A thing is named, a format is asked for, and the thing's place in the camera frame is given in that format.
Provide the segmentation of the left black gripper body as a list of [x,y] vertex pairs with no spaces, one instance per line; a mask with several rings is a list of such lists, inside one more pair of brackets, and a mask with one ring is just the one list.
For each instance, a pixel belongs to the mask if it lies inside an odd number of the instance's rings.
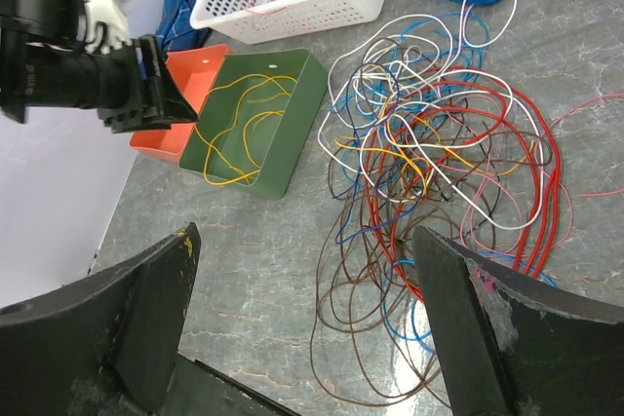
[[193,124],[197,112],[179,91],[153,35],[102,57],[103,105],[97,116],[114,133],[168,130]]

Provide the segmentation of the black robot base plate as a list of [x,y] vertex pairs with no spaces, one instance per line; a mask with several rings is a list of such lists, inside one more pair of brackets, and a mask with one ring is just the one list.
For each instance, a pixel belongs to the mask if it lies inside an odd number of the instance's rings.
[[199,360],[178,355],[161,415],[298,416]]

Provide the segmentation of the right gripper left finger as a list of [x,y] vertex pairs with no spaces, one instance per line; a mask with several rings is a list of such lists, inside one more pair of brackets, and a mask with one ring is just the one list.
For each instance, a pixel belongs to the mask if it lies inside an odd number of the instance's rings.
[[2,308],[2,414],[158,413],[200,250],[190,223],[126,261]]

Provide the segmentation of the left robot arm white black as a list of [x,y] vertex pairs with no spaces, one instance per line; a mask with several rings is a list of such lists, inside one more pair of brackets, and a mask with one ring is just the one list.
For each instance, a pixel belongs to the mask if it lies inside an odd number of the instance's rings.
[[23,124],[30,107],[94,110],[114,133],[198,119],[117,0],[1,0],[1,111]]

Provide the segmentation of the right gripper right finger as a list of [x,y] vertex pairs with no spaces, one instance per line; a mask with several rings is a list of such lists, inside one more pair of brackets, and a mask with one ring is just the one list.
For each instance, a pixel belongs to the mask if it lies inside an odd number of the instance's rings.
[[418,226],[417,282],[455,415],[620,415],[623,309]]

